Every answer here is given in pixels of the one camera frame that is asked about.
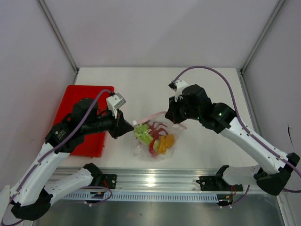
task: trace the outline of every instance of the perforated metal strip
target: perforated metal strip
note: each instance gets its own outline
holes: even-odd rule
[[[65,196],[65,200],[94,200],[101,201],[102,198],[93,198],[94,194],[87,191],[77,191]],[[218,202],[216,194],[193,194],[193,193],[135,193],[135,192],[113,192],[110,201],[137,201],[137,202]]]

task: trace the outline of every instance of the red plastic container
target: red plastic container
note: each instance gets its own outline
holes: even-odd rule
[[[60,123],[66,114],[72,112],[73,105],[83,98],[95,98],[100,91],[108,89],[113,92],[113,86],[80,86],[70,85],[67,87],[60,107],[56,113],[53,125]],[[103,111],[107,108],[106,98],[109,93],[105,92],[98,99],[98,108]],[[88,157],[101,157],[105,141],[105,132],[90,134],[85,136],[85,142],[80,144],[71,153],[72,155],[88,156]]]

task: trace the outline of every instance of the white table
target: white table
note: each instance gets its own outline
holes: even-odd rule
[[[121,110],[128,122],[146,118],[160,111],[167,111],[168,99],[174,92],[168,87],[184,68],[81,68],[77,85],[114,86],[127,101]],[[236,69],[217,69],[229,81],[244,122],[251,126],[245,98]],[[215,73],[193,69],[181,79],[188,84],[203,87],[212,102],[224,102],[233,108],[229,90]],[[141,161],[133,157],[136,141],[133,133],[114,140],[107,136],[101,158],[70,156],[62,167],[81,167],[94,163],[101,168],[118,169],[219,169],[222,165],[235,167],[257,163],[236,144],[202,127],[197,121],[187,120],[188,127],[178,140],[172,158],[164,161]]]

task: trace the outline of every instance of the wall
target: wall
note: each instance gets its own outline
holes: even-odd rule
[[[34,0],[0,1],[0,189],[40,151],[74,74]]]
[[[278,0],[45,0],[78,67],[242,67]]]
[[[278,148],[301,156],[301,1],[290,0],[258,55],[246,72],[253,104],[263,136]],[[301,189],[294,173],[289,188]],[[290,194],[290,202],[301,225],[301,195]]]

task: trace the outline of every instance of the transparent bag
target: transparent bag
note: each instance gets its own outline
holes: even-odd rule
[[[186,127],[173,124],[159,112],[144,120],[134,122],[137,140],[134,157],[142,160],[169,159],[174,154],[178,138]]]

